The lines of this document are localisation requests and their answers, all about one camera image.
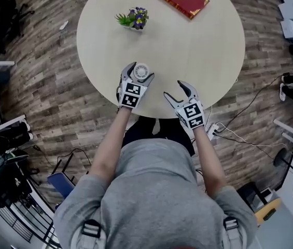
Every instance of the beige table top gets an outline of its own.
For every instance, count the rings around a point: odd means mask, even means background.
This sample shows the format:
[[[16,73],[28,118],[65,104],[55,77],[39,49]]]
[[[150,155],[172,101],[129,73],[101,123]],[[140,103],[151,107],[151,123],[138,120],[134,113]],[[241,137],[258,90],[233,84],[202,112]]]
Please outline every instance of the beige table top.
[[[135,6],[146,8],[150,17],[142,33],[114,18]],[[213,105],[240,73],[245,38],[230,0],[210,0],[193,20],[163,0],[88,0],[78,23],[77,49],[92,84],[115,104],[122,69],[134,61],[146,63],[155,78],[133,112],[173,118],[163,91],[186,99],[177,83],[183,80],[197,89],[204,108]]]

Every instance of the floor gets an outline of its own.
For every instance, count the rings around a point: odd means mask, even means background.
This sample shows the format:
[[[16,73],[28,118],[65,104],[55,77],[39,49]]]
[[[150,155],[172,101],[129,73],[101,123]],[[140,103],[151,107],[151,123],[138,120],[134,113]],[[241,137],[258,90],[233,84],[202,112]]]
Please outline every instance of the floor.
[[[36,13],[27,17],[24,37],[10,42],[6,55],[0,57],[16,61],[10,82],[1,91],[3,115],[11,119],[26,114],[35,135],[33,142],[46,154],[50,164],[41,152],[30,147],[31,143],[24,148],[30,154],[30,166],[40,169],[34,178],[41,182],[37,188],[51,206],[62,200],[47,183],[57,157],[78,147],[85,150],[92,161],[115,117],[116,107],[97,92],[79,63],[76,30],[86,1],[17,0],[18,5],[27,3]],[[213,106],[210,122],[227,123],[251,102],[260,88],[282,73],[293,72],[293,58],[280,26],[281,14],[277,7],[280,0],[231,1],[244,27],[245,60],[237,83]],[[68,25],[60,31],[59,27],[66,20]],[[272,123],[275,118],[293,126],[293,101],[280,102],[278,80],[264,89],[229,128],[254,144],[285,142],[280,128]],[[132,117],[130,124],[135,119],[136,116]],[[227,130],[221,135],[237,139]],[[234,187],[256,181],[259,188],[274,188],[281,182],[284,168],[274,168],[270,157],[274,157],[282,145],[262,147],[269,157],[257,147],[220,137],[212,143],[228,182]],[[197,167],[198,156],[193,160]],[[77,182],[89,167],[85,155],[76,152],[67,173],[74,175],[74,182]]]

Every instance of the small pot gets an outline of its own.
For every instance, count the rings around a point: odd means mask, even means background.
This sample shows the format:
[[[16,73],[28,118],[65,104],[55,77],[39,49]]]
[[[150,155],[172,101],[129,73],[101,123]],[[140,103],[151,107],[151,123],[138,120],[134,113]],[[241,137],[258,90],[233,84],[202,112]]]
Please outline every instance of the small pot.
[[[137,31],[137,32],[143,32],[143,30],[145,29],[145,26],[143,29],[139,29],[139,30],[136,30],[134,27],[127,27],[127,26],[123,26],[123,27],[132,31]]]

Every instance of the green leaves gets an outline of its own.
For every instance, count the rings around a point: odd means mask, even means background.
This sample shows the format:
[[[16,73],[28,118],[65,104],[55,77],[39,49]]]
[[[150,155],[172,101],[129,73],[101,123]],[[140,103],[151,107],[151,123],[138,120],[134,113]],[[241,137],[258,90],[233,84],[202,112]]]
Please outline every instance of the green leaves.
[[[130,19],[125,14],[123,14],[123,15],[121,15],[121,14],[116,15],[115,18],[117,19],[117,22],[119,22],[120,25],[122,25],[122,26],[129,26],[130,25],[130,22],[131,21],[130,21]]]
[[[135,7],[135,9],[130,9],[130,13],[127,16],[119,14],[115,16],[115,19],[122,26],[133,27],[139,30],[145,26],[149,17],[145,8]]]

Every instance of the electric cable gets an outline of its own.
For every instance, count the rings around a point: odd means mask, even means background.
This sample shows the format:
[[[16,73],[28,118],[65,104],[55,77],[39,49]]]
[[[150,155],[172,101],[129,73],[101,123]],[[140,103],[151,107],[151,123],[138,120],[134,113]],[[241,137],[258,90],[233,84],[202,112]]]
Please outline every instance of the electric cable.
[[[204,175],[201,170],[196,169],[196,172],[198,172],[204,178]]]
[[[235,142],[237,142],[237,143],[245,143],[245,144],[250,144],[250,145],[252,145],[251,143],[249,143],[249,142],[243,142],[243,141],[237,141],[237,140],[235,140],[235,139],[230,139],[229,137],[225,137],[225,136],[222,136],[222,135],[217,135],[217,134],[214,134],[215,136],[218,136],[218,137],[222,137],[223,139],[227,139],[227,140],[231,140],[231,141],[235,141]],[[270,159],[272,159],[272,160],[274,160],[274,158],[272,158],[267,152],[265,152],[263,149],[261,149],[259,146],[256,146],[260,151],[262,151],[262,152],[264,152]]]
[[[266,88],[268,88],[269,86],[271,86],[279,77],[281,77],[282,75],[279,75],[279,76],[277,76],[271,83],[269,83],[268,85],[266,85],[266,86],[264,86],[264,87],[262,87],[258,92],[257,92],[257,94],[255,95],[255,97],[253,98],[253,100],[249,103],[249,105],[247,106],[247,107],[245,107],[243,110],[241,110],[238,114],[236,114],[229,122],[228,122],[228,124],[226,125],[226,128],[232,123],[232,121],[233,120],[235,120],[242,112],[244,112],[245,110],[247,110],[249,107],[250,107],[250,105],[255,101],[255,99],[257,98],[257,96],[258,96],[258,94],[262,91],[262,90],[264,90],[264,89],[266,89]],[[218,134],[220,134],[220,133],[222,133],[222,132],[224,132],[224,130],[226,129],[226,128],[223,128],[221,131],[216,131],[216,133],[218,133]]]
[[[26,149],[28,149],[28,148],[33,148],[34,150],[41,152],[41,153],[44,155],[44,157],[45,157],[45,159],[47,160],[47,162],[48,162],[52,167],[54,167],[55,165],[53,165],[52,163],[50,163],[50,161],[47,159],[46,154],[41,150],[41,148],[38,147],[33,141],[30,141],[30,142],[32,142],[32,144],[33,144],[32,146],[29,146],[29,147],[26,147],[26,148],[22,148],[21,150],[26,150]]]
[[[68,157],[68,156],[70,156],[70,155],[71,155],[74,151],[76,151],[76,150],[82,151],[82,152],[85,154],[85,156],[87,157],[87,159],[88,159],[88,161],[89,161],[89,163],[90,163],[90,165],[91,165],[91,161],[90,161],[88,155],[87,155],[86,152],[85,152],[83,149],[81,149],[81,148],[74,148],[69,154],[64,155],[64,156],[58,156],[58,158],[57,158],[57,163],[59,162],[59,158]]]
[[[227,129],[228,131],[232,132],[232,133],[233,133],[234,135],[236,135],[238,138],[242,139],[245,143],[249,143],[249,144],[251,144],[251,145],[253,145],[253,146],[256,146],[256,147],[257,147],[257,146],[259,146],[259,147],[274,147],[274,146],[278,146],[278,145],[284,145],[284,146],[286,147],[286,149],[289,151],[287,145],[284,144],[284,143],[278,143],[278,144],[274,144],[274,145],[254,145],[253,143],[248,142],[248,141],[246,141],[245,139],[243,139],[242,137],[240,137],[239,135],[237,135],[234,131],[232,131],[232,130],[230,130],[229,128],[225,127],[225,125],[224,125],[222,122],[217,122],[216,125],[217,125],[218,123],[221,124],[221,125],[222,125],[225,129]]]

